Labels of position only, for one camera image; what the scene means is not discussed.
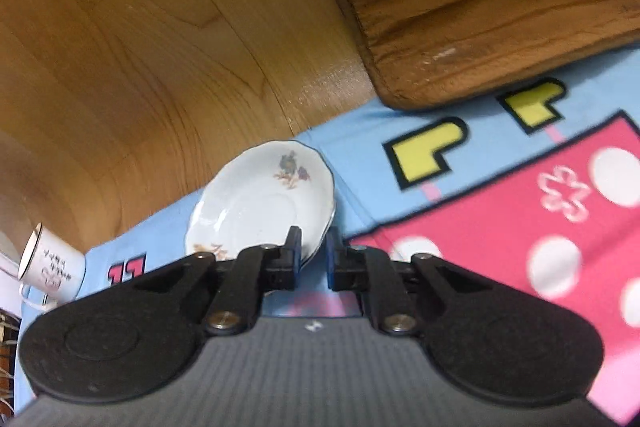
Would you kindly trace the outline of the floral white plate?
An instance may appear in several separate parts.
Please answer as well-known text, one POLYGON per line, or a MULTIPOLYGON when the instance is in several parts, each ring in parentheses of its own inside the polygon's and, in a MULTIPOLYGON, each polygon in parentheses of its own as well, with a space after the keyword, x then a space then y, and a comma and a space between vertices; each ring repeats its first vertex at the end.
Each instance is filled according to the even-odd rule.
POLYGON ((294 140, 244 150, 204 187, 184 238, 188 255, 233 260, 245 248, 284 243, 302 230, 300 260, 320 249, 336 210, 334 176, 322 155, 294 140))

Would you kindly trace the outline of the white enamel mug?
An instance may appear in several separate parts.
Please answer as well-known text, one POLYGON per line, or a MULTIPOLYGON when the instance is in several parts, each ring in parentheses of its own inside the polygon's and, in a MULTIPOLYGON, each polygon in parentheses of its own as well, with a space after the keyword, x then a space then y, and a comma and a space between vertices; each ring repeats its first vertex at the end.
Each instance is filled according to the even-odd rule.
POLYGON ((42 312, 70 303, 77 297, 85 274, 85 255, 38 223, 18 264, 23 303, 42 312))

